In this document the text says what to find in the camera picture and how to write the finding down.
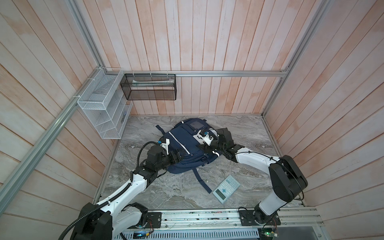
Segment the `navy blue student backpack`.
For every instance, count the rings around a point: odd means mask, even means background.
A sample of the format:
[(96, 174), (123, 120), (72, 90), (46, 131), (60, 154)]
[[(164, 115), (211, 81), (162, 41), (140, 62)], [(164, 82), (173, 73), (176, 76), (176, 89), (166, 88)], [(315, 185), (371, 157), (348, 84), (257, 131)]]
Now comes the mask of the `navy blue student backpack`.
[(208, 165), (221, 155), (220, 152), (209, 152), (199, 147), (205, 143), (201, 133), (215, 138), (217, 137), (216, 130), (206, 120), (199, 118), (181, 121), (168, 132), (165, 132), (159, 125), (156, 125), (156, 128), (163, 134), (163, 138), (170, 140), (169, 150), (177, 150), (182, 157), (179, 163), (168, 167), (168, 172), (181, 174), (193, 171), (198, 182), (210, 194), (212, 190), (200, 177), (197, 167)]

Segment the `teal calculator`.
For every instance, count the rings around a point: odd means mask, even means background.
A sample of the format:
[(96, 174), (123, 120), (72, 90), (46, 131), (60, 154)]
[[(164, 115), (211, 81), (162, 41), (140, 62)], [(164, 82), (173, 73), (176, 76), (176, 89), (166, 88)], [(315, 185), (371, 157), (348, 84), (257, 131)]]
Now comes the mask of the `teal calculator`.
[(240, 183), (232, 176), (227, 176), (218, 187), (213, 190), (213, 195), (224, 204), (232, 194), (240, 187)]

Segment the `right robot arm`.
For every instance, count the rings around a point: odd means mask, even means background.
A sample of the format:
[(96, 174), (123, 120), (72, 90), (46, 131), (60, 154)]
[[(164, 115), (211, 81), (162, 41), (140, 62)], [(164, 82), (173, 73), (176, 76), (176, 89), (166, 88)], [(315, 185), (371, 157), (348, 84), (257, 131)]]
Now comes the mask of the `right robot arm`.
[(304, 193), (308, 181), (294, 159), (288, 155), (274, 157), (261, 154), (235, 144), (227, 128), (218, 130), (203, 129), (197, 133), (203, 143), (199, 147), (206, 153), (219, 154), (235, 163), (256, 168), (271, 178), (271, 193), (254, 208), (254, 217), (258, 223), (264, 223), (286, 204)]

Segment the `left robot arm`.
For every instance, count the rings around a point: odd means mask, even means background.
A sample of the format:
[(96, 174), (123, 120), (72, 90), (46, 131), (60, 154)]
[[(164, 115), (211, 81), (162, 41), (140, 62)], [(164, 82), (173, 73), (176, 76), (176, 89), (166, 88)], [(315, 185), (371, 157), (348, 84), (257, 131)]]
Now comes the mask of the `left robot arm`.
[(167, 151), (163, 146), (152, 146), (147, 158), (131, 172), (130, 180), (103, 201), (85, 205), (79, 217), (62, 232), (59, 239), (63, 240), (73, 230), (71, 240), (112, 240), (125, 229), (137, 225), (146, 208), (142, 205), (130, 206), (131, 200), (158, 178), (159, 171), (182, 159), (180, 150)]

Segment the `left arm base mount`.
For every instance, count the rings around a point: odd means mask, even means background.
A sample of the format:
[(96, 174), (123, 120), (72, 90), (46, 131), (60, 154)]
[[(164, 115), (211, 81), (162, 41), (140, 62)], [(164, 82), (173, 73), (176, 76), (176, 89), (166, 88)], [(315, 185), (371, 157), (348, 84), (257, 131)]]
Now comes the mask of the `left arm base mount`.
[(139, 203), (125, 206), (120, 213), (127, 229), (159, 228), (162, 221), (162, 212), (150, 212), (147, 207)]

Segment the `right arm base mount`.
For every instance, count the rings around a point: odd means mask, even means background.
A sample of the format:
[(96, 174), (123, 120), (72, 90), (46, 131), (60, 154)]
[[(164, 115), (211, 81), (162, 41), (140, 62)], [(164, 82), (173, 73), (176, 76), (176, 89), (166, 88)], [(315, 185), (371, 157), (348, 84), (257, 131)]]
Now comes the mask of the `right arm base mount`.
[(244, 207), (238, 208), (238, 213), (242, 226), (279, 226), (281, 220), (278, 215), (278, 211), (275, 211), (271, 215), (266, 215), (258, 206), (254, 209), (246, 209)]

